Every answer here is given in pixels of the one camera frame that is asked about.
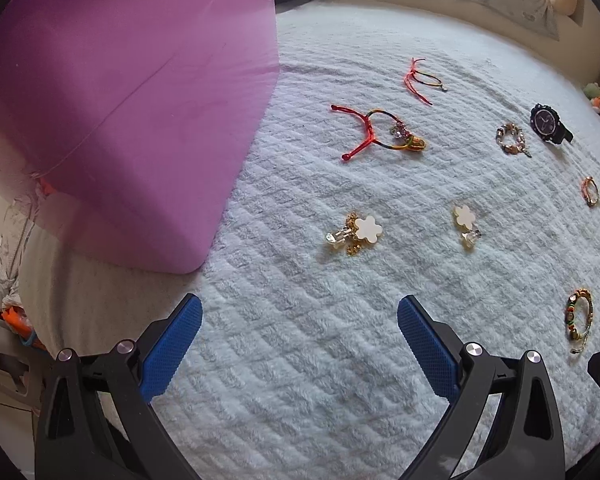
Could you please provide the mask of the red string bracelet orange charm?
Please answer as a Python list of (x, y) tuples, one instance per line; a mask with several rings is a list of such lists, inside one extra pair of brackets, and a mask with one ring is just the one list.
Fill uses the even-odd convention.
[(332, 104), (330, 110), (334, 113), (354, 117), (363, 129), (360, 143), (340, 156), (343, 162), (350, 162), (352, 158), (372, 146), (404, 153), (422, 153), (427, 148), (427, 142), (423, 138), (412, 133), (400, 117), (388, 110), (373, 108), (363, 113), (352, 107), (337, 104)]

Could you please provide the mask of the purple plastic storage bin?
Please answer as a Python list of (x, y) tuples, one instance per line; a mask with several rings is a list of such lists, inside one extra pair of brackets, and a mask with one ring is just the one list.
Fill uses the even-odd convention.
[(277, 75), (274, 0), (0, 0), (0, 195), (94, 258), (193, 272)]

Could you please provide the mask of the right white flower earring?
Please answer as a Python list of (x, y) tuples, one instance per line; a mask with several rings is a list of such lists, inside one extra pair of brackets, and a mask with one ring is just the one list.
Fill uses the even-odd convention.
[(460, 231), (463, 247), (466, 250), (473, 250), (482, 237), (475, 213), (467, 205), (462, 205), (453, 208), (453, 216), (455, 226)]

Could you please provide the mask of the white flower earring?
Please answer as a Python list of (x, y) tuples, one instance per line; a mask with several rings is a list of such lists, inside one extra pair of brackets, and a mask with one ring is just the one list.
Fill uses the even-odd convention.
[(325, 235), (331, 248), (344, 248), (348, 256), (357, 255), (362, 248), (375, 245), (384, 234), (384, 228), (373, 216), (360, 217), (355, 212), (347, 215), (342, 229)]
[(466, 250), (473, 250), (482, 237), (475, 213), (467, 205), (462, 205), (453, 208), (453, 216), (455, 226), (460, 231), (463, 247)]

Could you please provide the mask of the left white flower earring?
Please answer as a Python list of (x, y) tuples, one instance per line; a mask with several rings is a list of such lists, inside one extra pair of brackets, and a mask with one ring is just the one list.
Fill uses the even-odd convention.
[(342, 229), (325, 235), (331, 248), (344, 248), (348, 256), (357, 255), (362, 248), (375, 245), (384, 234), (384, 228), (373, 216), (360, 217), (355, 212), (347, 215)]

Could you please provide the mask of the light blue quilted bedspread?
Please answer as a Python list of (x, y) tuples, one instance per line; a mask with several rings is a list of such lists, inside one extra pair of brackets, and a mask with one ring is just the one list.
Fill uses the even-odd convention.
[[(542, 354), (575, 463), (600, 440), (600, 389), (564, 327), (588, 289), (600, 351), (600, 118), (582, 91), (498, 36), (395, 6), (314, 1), (277, 32), (277, 86), (207, 261), (134, 271), (35, 230), (20, 296), (44, 344), (105, 352), (192, 292), (201, 330), (154, 408), (201, 477), (394, 479), (446, 407), (396, 324), (411, 294), (497, 356)], [(571, 143), (532, 130), (538, 103)], [(343, 162), (363, 129), (332, 104), (388, 110), (427, 148)], [(350, 212), (384, 228), (355, 256), (325, 242)]]

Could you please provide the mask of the black digital wrist watch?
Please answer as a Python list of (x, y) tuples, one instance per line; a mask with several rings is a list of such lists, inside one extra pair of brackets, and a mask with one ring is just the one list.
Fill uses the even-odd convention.
[(535, 104), (530, 112), (530, 126), (544, 141), (556, 145), (573, 141), (573, 133), (562, 123), (554, 108), (544, 104)]

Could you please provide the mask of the green plush toy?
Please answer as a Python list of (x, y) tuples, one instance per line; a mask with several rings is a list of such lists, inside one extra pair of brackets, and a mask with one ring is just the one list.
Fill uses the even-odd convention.
[(589, 99), (597, 99), (600, 97), (600, 86), (596, 82), (586, 84), (582, 89), (584, 95)]

